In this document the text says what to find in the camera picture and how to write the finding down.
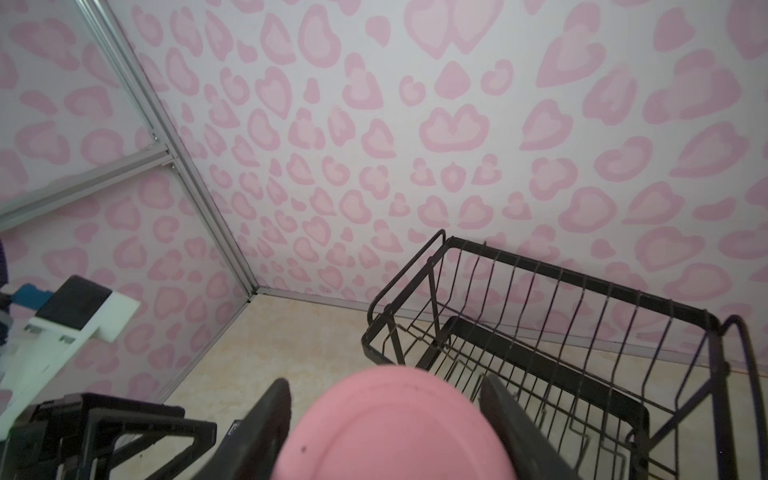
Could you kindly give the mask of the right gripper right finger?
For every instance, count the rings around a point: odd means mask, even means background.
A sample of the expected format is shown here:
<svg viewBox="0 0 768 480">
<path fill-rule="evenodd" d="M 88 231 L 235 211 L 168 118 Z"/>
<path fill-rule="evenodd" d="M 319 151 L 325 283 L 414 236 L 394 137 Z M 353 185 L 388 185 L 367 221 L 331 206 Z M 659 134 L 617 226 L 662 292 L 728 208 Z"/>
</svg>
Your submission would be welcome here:
<svg viewBox="0 0 768 480">
<path fill-rule="evenodd" d="M 494 374 L 487 374 L 481 382 L 479 407 L 503 444 L 518 479 L 579 478 Z"/>
</svg>

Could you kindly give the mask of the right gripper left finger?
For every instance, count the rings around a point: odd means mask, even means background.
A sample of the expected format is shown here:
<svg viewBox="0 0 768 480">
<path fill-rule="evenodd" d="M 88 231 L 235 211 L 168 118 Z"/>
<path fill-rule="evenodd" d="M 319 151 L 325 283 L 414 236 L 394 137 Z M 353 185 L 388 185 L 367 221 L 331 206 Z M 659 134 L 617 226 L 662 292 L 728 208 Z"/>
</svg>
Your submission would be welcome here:
<svg viewBox="0 0 768 480">
<path fill-rule="evenodd" d="M 276 379 L 194 479 L 270 479 L 291 426 L 289 382 Z"/>
</svg>

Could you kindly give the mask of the opaque pink plastic cup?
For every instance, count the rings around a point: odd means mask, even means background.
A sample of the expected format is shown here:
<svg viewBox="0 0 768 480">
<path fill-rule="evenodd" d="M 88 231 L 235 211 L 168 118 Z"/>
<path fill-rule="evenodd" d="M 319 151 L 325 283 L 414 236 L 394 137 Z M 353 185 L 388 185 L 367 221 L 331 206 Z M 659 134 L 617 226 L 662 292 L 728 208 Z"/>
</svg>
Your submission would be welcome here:
<svg viewBox="0 0 768 480">
<path fill-rule="evenodd" d="M 498 435 L 424 370 L 378 366 L 335 384 L 287 437 L 274 479 L 514 479 Z"/>
</svg>

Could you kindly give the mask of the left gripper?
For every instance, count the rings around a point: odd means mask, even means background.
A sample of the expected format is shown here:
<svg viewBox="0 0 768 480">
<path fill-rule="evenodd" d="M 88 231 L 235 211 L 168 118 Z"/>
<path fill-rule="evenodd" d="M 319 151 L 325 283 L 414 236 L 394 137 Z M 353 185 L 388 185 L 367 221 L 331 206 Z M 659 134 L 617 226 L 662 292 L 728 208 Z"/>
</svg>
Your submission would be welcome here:
<svg viewBox="0 0 768 480">
<path fill-rule="evenodd" d="M 216 423 L 184 416 L 180 406 L 86 392 L 30 405 L 1 442 L 1 477 L 55 479 L 60 465 L 77 465 L 76 479 L 108 479 L 114 468 L 161 440 L 189 439 L 149 475 L 174 479 L 217 439 Z"/>
</svg>

